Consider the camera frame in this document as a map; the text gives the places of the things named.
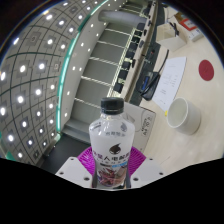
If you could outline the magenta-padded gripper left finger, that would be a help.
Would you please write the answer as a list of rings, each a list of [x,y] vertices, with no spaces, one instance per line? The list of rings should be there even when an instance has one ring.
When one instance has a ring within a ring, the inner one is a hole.
[[[85,149],[78,157],[69,157],[56,172],[67,181],[84,188],[91,188],[95,174],[95,161],[92,148]]]

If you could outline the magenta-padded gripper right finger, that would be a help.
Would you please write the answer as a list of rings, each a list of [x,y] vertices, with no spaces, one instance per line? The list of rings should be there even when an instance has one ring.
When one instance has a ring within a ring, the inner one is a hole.
[[[126,177],[127,188],[140,188],[164,176],[162,168],[136,148],[131,149]]]

